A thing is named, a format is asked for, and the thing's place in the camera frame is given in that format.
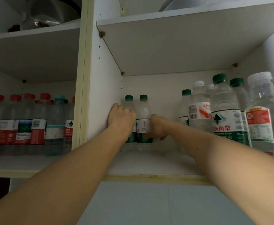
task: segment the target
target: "green bottle cap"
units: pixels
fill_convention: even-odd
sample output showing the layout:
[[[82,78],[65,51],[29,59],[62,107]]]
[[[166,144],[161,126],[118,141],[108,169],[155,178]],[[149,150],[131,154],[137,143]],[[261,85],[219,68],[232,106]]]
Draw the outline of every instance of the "green bottle cap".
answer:
[[[140,101],[142,101],[142,100],[147,100],[147,95],[141,95],[140,96]]]
[[[227,80],[227,76],[225,73],[217,74],[212,78],[212,80],[214,84],[220,84]]]
[[[133,96],[132,95],[126,95],[125,100],[126,101],[133,101]]]
[[[189,89],[183,90],[182,95],[191,95],[191,90],[189,90]]]
[[[231,87],[238,87],[244,85],[244,79],[239,77],[239,78],[234,78],[230,81],[230,86]]]

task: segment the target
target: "person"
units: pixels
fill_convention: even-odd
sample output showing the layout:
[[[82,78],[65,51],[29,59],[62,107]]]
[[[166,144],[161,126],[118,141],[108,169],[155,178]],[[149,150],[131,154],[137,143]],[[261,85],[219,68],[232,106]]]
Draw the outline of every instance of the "person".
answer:
[[[0,200],[0,225],[76,224],[136,121],[115,103],[108,128]],[[274,157],[152,115],[147,138],[182,144],[209,180],[255,224],[274,225]]]

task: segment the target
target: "white bottle cap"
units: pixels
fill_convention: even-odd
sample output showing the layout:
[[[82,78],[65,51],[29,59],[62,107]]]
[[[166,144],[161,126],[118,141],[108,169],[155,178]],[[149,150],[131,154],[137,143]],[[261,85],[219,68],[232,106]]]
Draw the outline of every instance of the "white bottle cap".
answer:
[[[253,83],[255,81],[259,81],[259,80],[272,80],[272,75],[270,72],[259,72],[256,74],[253,74],[251,76],[248,77],[248,83]]]
[[[214,84],[208,85],[207,90],[212,90],[214,88]]]
[[[205,83],[204,83],[203,81],[201,81],[201,80],[195,81],[195,82],[193,83],[193,87],[194,87],[194,88],[195,88],[195,87],[199,87],[199,86],[205,86]]]

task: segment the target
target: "right arm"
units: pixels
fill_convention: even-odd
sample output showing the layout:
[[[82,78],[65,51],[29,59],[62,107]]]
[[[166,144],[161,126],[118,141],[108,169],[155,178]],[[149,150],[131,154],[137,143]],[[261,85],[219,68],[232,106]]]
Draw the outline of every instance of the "right arm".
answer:
[[[178,141],[208,179],[258,225],[274,225],[274,157],[164,117],[151,117],[147,138]]]

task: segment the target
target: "forearm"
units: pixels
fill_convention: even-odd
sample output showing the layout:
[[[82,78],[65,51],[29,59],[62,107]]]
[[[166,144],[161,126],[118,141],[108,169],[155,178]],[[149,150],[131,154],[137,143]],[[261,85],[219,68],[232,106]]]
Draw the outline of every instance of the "forearm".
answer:
[[[256,224],[274,224],[274,158],[213,134],[169,122],[168,134]]]
[[[119,150],[113,126],[0,200],[0,224],[76,224]]]

